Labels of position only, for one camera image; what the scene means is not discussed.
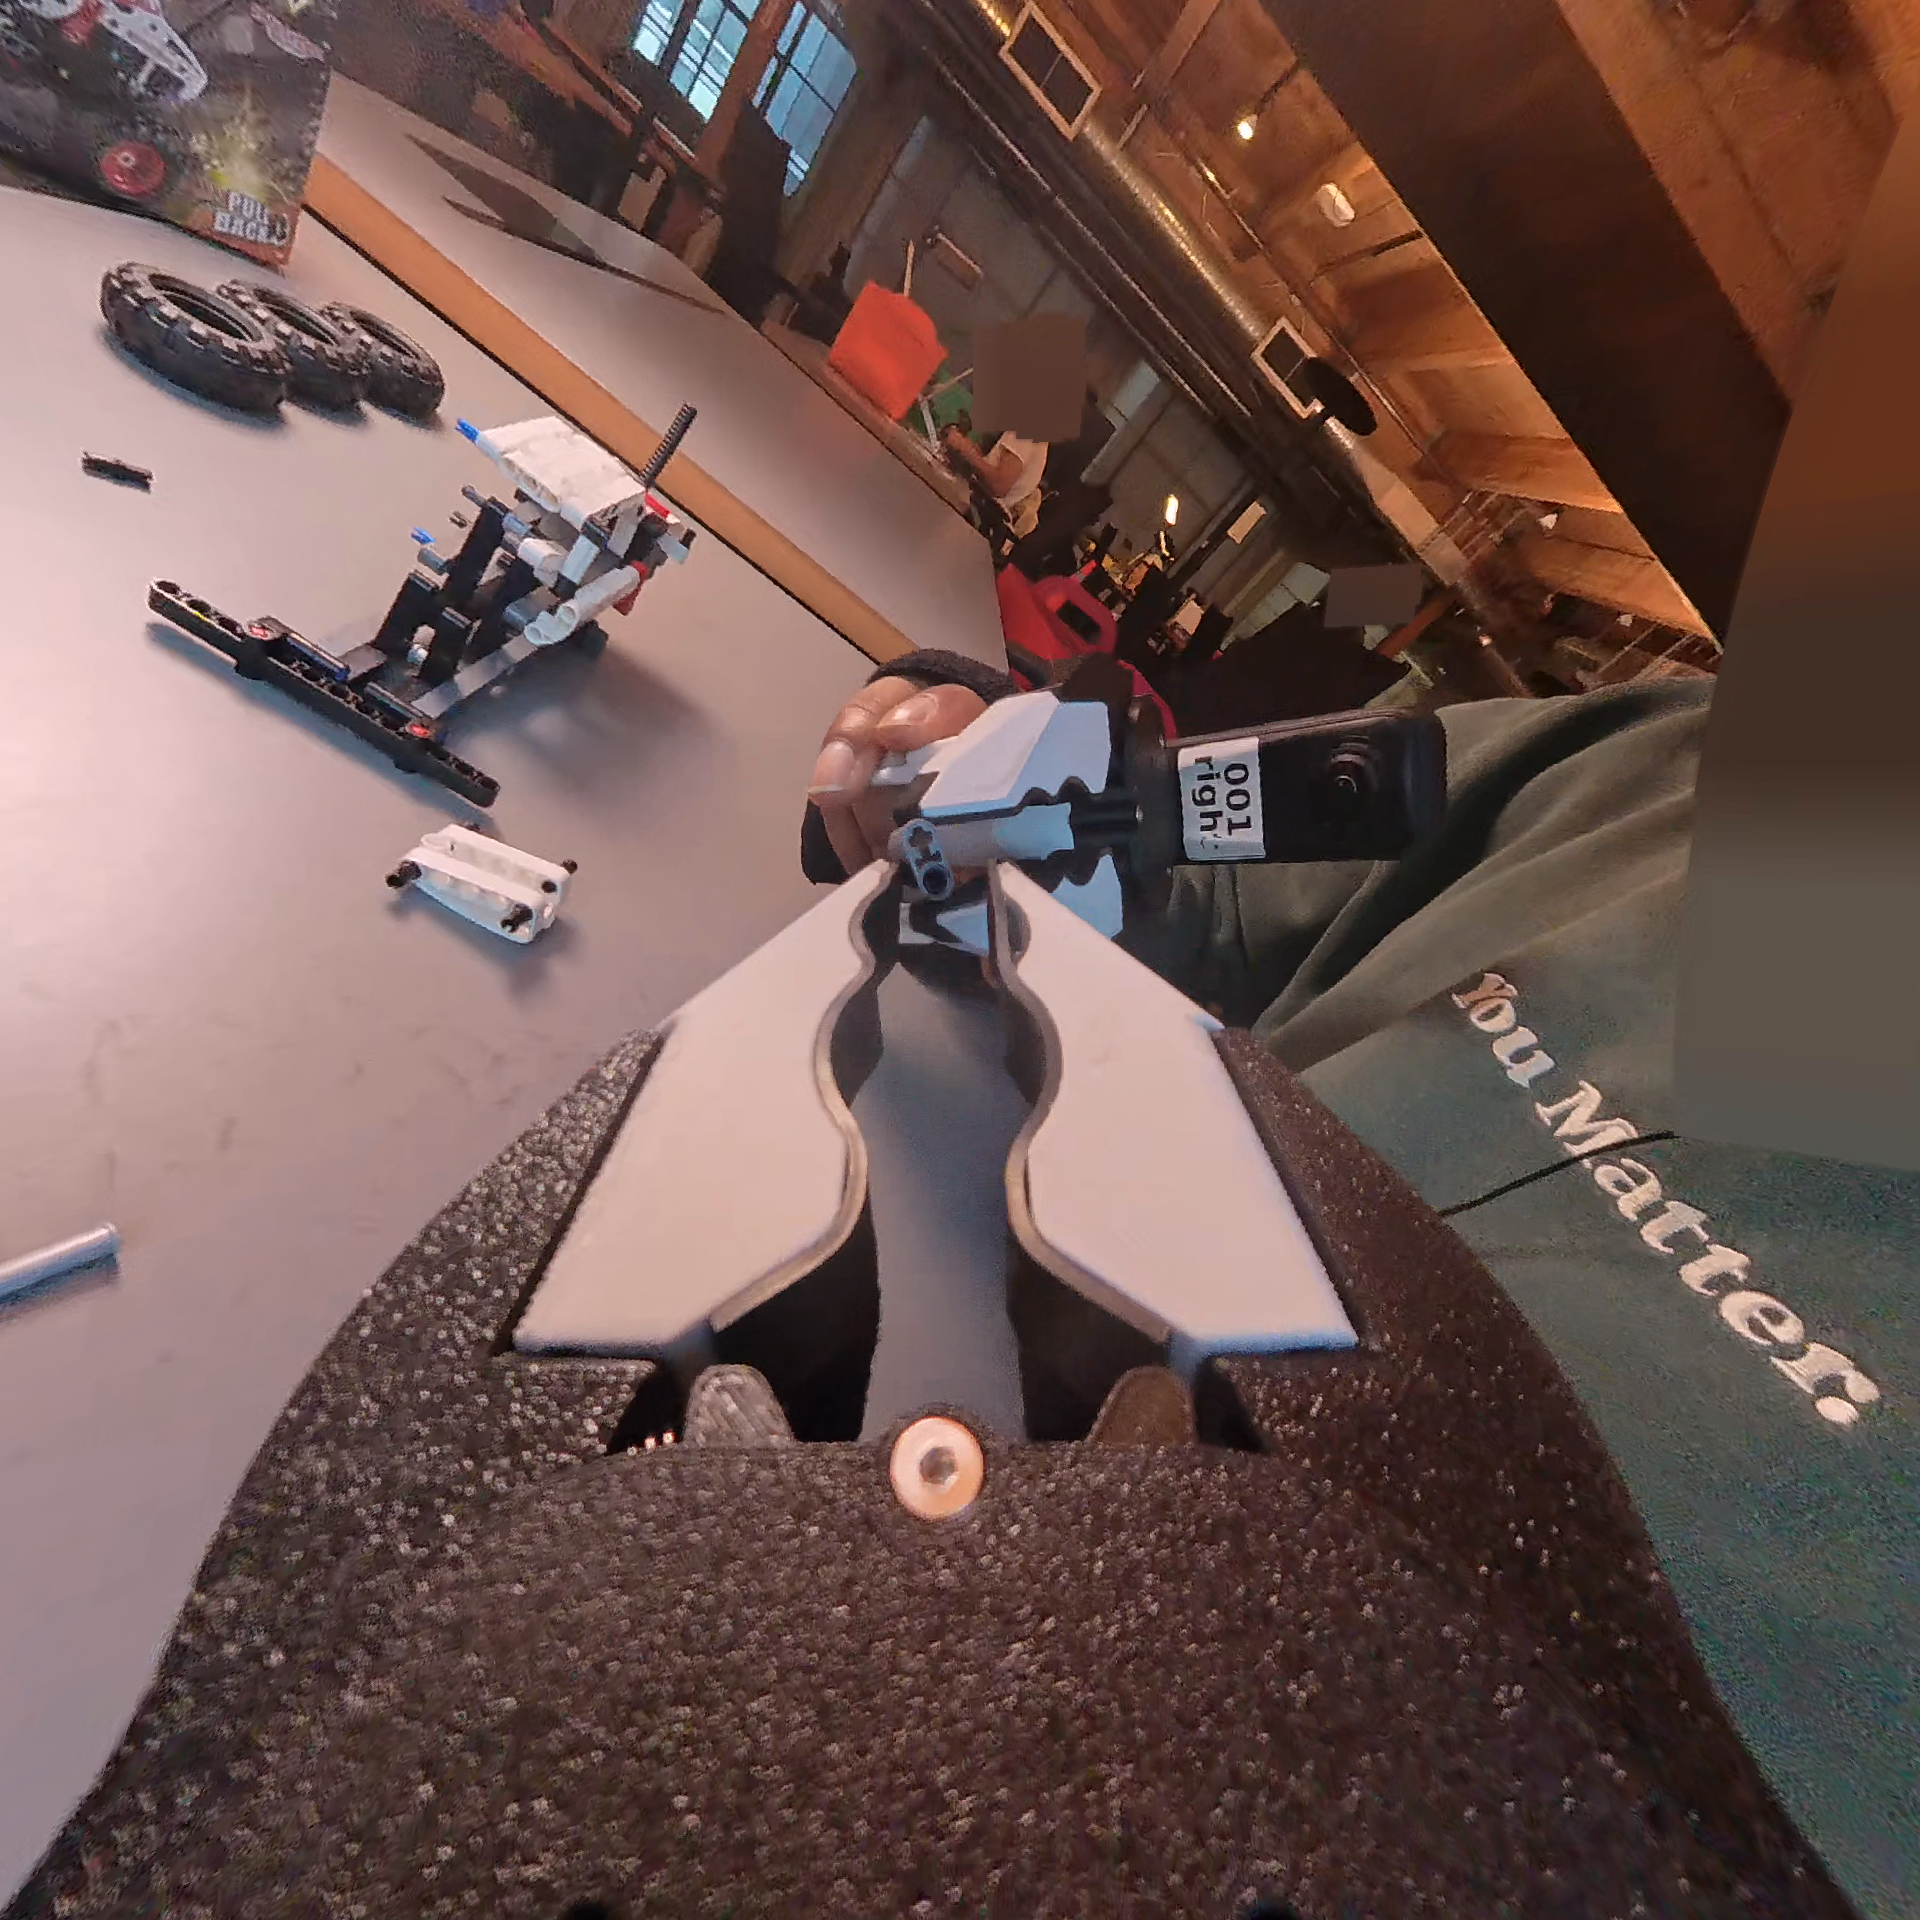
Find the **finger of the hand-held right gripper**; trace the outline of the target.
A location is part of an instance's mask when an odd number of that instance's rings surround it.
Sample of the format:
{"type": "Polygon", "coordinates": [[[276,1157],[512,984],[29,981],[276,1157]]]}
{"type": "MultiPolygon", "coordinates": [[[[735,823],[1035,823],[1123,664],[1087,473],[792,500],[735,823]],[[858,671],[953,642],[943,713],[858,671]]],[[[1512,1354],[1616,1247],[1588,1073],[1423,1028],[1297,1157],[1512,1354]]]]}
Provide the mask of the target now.
{"type": "Polygon", "coordinates": [[[899,756],[899,830],[1007,832],[1007,823],[1097,804],[1120,791],[1127,701],[1020,693],[963,732],[899,756]]]}
{"type": "Polygon", "coordinates": [[[1018,864],[1057,905],[1116,942],[1125,922],[1125,872],[1113,847],[1018,864]]]}

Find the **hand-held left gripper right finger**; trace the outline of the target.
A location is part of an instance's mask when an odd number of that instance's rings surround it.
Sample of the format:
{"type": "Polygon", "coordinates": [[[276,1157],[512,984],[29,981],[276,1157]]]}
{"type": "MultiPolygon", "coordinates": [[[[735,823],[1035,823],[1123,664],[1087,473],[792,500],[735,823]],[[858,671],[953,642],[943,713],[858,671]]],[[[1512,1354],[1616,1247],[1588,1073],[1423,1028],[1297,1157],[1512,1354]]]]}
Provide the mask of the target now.
{"type": "Polygon", "coordinates": [[[1040,1038],[1007,1170],[1021,1247],[1181,1376],[1353,1348],[1220,1024],[1018,869],[995,871],[995,965],[1040,1038]]]}

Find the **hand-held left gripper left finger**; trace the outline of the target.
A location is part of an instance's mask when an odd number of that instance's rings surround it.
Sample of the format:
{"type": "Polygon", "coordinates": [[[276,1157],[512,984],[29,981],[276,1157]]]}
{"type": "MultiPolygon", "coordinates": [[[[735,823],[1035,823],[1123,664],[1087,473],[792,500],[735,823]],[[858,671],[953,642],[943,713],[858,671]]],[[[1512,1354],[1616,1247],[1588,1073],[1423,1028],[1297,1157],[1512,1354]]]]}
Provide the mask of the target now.
{"type": "Polygon", "coordinates": [[[816,1270],[868,1200],[853,1096],[881,1057],[866,869],[663,1026],[516,1324],[520,1352],[683,1358],[816,1270]]]}

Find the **white toy brick piece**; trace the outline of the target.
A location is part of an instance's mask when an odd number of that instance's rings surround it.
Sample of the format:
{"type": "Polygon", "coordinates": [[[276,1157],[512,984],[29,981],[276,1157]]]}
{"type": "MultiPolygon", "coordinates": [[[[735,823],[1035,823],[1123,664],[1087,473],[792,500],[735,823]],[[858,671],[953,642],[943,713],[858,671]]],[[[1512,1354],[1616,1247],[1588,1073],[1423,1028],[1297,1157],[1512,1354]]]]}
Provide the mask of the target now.
{"type": "Polygon", "coordinates": [[[552,861],[448,823],[424,834],[387,885],[417,889],[474,926],[530,944],[554,926],[577,871],[573,858],[552,861]]]}

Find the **person's right forearm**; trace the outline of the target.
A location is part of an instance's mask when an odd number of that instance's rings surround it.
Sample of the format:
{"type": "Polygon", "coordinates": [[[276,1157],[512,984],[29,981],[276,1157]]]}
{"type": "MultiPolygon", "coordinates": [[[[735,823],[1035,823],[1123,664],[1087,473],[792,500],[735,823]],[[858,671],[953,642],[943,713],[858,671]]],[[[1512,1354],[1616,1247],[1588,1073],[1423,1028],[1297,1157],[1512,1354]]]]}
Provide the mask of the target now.
{"type": "Polygon", "coordinates": [[[1388,864],[1185,865],[1120,946],[1297,1072],[1383,1032],[1472,962],[1464,920],[1388,864]]]}

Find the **grey desk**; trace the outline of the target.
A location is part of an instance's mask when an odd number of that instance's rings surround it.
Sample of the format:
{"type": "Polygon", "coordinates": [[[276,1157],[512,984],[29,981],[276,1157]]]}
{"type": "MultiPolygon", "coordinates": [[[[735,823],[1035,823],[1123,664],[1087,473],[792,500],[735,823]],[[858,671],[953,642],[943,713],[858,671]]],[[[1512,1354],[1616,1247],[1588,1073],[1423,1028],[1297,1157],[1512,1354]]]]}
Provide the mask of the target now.
{"type": "Polygon", "coordinates": [[[871,664],[700,534],[595,656],[466,713],[495,830],[573,856],[516,949],[385,874],[455,804],[152,621],[149,583],[349,640],[487,462],[450,420],[210,412],[98,282],[186,232],[5,190],[5,1894],[129,1727],[255,1450],[364,1288],[577,1079],[812,900],[800,796],[871,664]],[[85,449],[153,489],[88,478],[85,449]]]}

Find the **person's right hand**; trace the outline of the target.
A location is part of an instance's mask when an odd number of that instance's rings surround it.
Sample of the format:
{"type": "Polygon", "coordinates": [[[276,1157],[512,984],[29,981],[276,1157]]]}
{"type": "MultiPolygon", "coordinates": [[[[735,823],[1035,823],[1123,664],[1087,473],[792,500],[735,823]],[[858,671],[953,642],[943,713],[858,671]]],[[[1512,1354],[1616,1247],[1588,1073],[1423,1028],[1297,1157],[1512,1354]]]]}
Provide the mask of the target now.
{"type": "Polygon", "coordinates": [[[879,666],[824,736],[800,830],[802,874],[839,885],[885,856],[901,799],[876,786],[881,759],[959,736],[1015,693],[1008,674],[964,656],[920,650],[879,666]]]}

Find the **red plastic seat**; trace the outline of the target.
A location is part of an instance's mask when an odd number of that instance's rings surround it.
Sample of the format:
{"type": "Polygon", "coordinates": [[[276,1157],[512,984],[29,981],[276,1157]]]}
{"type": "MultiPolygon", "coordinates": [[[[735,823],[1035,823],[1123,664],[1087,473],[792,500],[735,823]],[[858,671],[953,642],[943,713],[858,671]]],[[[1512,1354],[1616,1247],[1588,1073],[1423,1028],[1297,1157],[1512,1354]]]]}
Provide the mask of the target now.
{"type": "Polygon", "coordinates": [[[1020,690],[1063,684],[1087,657],[1119,660],[1119,617],[1081,566],[1028,578],[1018,564],[996,574],[1008,671],[1020,690]]]}

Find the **orange crate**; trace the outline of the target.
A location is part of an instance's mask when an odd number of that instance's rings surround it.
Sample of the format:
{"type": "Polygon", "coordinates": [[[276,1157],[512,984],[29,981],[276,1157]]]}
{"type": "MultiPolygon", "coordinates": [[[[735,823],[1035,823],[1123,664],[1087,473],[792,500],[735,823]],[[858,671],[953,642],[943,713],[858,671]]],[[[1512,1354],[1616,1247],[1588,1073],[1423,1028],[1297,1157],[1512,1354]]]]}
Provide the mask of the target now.
{"type": "Polygon", "coordinates": [[[947,359],[932,318],[899,289],[868,280],[827,349],[827,370],[881,416],[899,422],[947,359]]]}

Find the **green sweatshirt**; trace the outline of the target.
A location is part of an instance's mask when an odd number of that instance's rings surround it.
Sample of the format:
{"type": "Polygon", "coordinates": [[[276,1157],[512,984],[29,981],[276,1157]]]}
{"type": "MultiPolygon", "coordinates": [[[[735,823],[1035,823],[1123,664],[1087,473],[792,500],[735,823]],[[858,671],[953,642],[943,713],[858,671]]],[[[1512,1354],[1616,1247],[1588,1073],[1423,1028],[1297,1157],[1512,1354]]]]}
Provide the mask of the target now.
{"type": "Polygon", "coordinates": [[[1399,869],[1468,973],[1301,1069],[1588,1404],[1706,1666],[1867,1916],[1917,1908],[1916,1174],[1683,1138],[1671,1045],[1704,685],[1445,710],[1399,869]]]}

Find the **toy vehicle chassis build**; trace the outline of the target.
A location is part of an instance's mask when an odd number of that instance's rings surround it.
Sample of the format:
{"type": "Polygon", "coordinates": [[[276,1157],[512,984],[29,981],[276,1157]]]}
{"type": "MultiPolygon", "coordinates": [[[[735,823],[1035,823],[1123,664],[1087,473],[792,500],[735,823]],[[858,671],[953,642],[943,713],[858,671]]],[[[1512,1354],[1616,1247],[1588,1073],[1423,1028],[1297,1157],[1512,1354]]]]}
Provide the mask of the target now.
{"type": "Polygon", "coordinates": [[[353,647],[329,649],[274,615],[235,618],[169,580],[152,583],[149,606],[242,679],[367,740],[405,774],[492,808],[496,780],[445,742],[445,720],[535,656],[600,640],[604,615],[629,613],[665,562],[688,557],[696,532],[657,479],[696,418],[682,405],[637,471],[557,416],[487,429],[460,420],[511,496],[464,489],[474,518],[455,552],[415,529],[417,566],[373,637],[353,647]]]}

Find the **wooden-edged table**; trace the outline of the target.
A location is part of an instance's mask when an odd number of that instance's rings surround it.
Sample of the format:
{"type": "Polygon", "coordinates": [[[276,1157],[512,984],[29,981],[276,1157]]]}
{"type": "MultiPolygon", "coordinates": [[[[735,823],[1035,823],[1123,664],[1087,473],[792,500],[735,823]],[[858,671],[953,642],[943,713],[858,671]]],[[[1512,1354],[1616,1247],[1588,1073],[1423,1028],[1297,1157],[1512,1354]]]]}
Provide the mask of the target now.
{"type": "Polygon", "coordinates": [[[874,660],[1001,664],[991,548],[932,485],[673,254],[353,80],[305,201],[555,412],[874,660]]]}

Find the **silver pen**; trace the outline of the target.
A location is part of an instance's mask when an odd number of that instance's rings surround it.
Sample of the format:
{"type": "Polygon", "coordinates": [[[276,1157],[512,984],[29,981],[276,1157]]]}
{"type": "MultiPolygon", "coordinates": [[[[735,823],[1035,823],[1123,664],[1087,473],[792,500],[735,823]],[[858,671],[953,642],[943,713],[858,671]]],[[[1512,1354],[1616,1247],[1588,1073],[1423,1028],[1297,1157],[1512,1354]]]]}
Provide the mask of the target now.
{"type": "Polygon", "coordinates": [[[117,1278],[124,1236],[112,1222],[49,1240],[2,1262],[2,1311],[36,1304],[61,1288],[117,1278]]]}

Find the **black toy tyre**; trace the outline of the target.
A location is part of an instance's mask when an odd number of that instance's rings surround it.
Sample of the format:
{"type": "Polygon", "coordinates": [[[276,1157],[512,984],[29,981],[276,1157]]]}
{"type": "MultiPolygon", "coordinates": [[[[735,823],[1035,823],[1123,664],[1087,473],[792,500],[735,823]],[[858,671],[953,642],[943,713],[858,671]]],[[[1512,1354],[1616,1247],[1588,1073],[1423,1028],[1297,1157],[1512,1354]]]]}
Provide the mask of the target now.
{"type": "Polygon", "coordinates": [[[324,412],[347,412],[370,394],[369,340],[280,286],[229,279],[218,295],[261,324],[287,360],[288,393],[324,412]]]}
{"type": "Polygon", "coordinates": [[[411,336],[360,304],[329,302],[320,312],[364,352],[375,405],[415,420],[440,412],[445,391],[442,364],[411,336]]]}
{"type": "Polygon", "coordinates": [[[291,393],[291,364],[266,321],[189,279],[127,260],[104,276],[100,309],[136,360],[188,393],[259,416],[291,393]]]}

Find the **toy set cardboard box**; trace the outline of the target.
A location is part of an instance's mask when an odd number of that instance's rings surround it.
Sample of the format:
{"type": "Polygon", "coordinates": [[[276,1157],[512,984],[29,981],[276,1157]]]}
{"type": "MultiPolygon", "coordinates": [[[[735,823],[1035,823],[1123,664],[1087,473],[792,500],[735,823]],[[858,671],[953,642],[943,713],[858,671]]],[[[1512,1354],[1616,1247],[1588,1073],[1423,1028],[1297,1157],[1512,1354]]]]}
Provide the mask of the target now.
{"type": "Polygon", "coordinates": [[[5,152],[280,266],[337,17],[328,1],[5,1],[5,152]]]}

